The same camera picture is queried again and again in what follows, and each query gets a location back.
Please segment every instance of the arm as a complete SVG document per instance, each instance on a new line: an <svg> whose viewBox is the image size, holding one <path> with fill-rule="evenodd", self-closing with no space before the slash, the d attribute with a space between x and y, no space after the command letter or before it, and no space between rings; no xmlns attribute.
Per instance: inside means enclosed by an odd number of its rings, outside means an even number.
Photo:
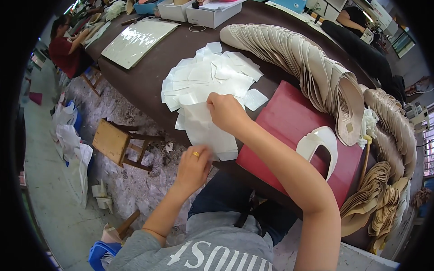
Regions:
<svg viewBox="0 0 434 271"><path fill-rule="evenodd" d="M341 23L344 26L358 29L362 33L365 31L365 27L350 20L350 15L348 14L348 12L346 12L346 10L343 10L343 11L341 11L341 13L339 13L336 21L338 21L339 23Z"/></svg>
<svg viewBox="0 0 434 271"><path fill-rule="evenodd" d="M207 103L213 122L253 150L303 210L302 236L294 270L335 270L341 220L333 192L321 174L252 121L232 95L211 93Z"/></svg>
<svg viewBox="0 0 434 271"><path fill-rule="evenodd" d="M98 13L98 12L102 13L103 11L104 11L104 9L102 8L102 6L99 6L99 7L96 7L94 9L88 10L87 14L95 14L95 13Z"/></svg>
<svg viewBox="0 0 434 271"><path fill-rule="evenodd" d="M211 151L205 145L189 147L182 154L173 186L143 225L142 230L154 236L162 247L184 202L205 184L210 157Z"/></svg>
<svg viewBox="0 0 434 271"><path fill-rule="evenodd" d="M80 43L86 38L86 36L88 34L89 34L89 29L85 29L78 36L74 37L74 40L72 42L71 49L69 49L68 55L72 54L80 46Z"/></svg>

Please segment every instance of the window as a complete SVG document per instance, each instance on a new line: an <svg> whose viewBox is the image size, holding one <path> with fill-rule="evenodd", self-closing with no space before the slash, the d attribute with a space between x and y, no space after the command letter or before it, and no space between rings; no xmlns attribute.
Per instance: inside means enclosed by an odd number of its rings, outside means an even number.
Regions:
<svg viewBox="0 0 434 271"><path fill-rule="evenodd" d="M434 112L429 115L430 123L434 123ZM434 175L434 127L423 132L424 136L424 176Z"/></svg>

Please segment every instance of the black shirt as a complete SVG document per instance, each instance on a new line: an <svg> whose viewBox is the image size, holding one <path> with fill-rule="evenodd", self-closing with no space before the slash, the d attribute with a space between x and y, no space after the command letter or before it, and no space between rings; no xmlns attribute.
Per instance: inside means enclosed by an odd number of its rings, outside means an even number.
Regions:
<svg viewBox="0 0 434 271"><path fill-rule="evenodd" d="M363 27L366 27L366 16L363 14L363 11L361 11L358 7L347 7L344 8L346 12L350 15L350 20L355 22L358 25L361 25ZM354 29L351 27L344 26L346 29L350 30L354 34L356 34L359 38L362 37L363 33L360 32L358 29Z"/></svg>

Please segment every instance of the black strap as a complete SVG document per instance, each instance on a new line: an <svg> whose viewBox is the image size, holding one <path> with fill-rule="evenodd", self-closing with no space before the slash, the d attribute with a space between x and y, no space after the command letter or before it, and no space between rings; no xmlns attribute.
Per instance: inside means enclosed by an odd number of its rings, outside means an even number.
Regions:
<svg viewBox="0 0 434 271"><path fill-rule="evenodd" d="M237 222L235 222L234 227L242 228L244 226L244 223L246 223L247 217L249 216L248 213L243 212L238 217Z"/></svg>
<svg viewBox="0 0 434 271"><path fill-rule="evenodd" d="M252 208L255 208L257 206L259 206L259 201L255 202L255 197L253 198L253 200L250 201L250 204L252 205ZM237 222L235 222L234 227L237 228L242 228L244 226L244 224L246 223L247 217L249 215L253 215L252 212L243 212L240 214L240 216L238 217ZM255 219L259 222L259 226L261 226L261 237L264 237L265 234L267 233L267 228L265 226L265 224L263 223L263 220L260 218L255 217Z"/></svg>

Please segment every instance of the hand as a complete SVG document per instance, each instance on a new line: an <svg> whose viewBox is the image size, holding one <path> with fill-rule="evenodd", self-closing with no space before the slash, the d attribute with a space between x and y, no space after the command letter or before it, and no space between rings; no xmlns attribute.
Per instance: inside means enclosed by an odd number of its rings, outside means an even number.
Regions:
<svg viewBox="0 0 434 271"><path fill-rule="evenodd" d="M81 36L87 36L89 34L89 28L86 28L85 30L83 30L80 35Z"/></svg>
<svg viewBox="0 0 434 271"><path fill-rule="evenodd" d="M233 95L210 93L207 99L212 120L220 129L234 136L241 126L251 121L240 103Z"/></svg>
<svg viewBox="0 0 434 271"><path fill-rule="evenodd" d="M191 146L181 156L178 173L172 189L186 200L207 180L210 172L211 150L207 145Z"/></svg>

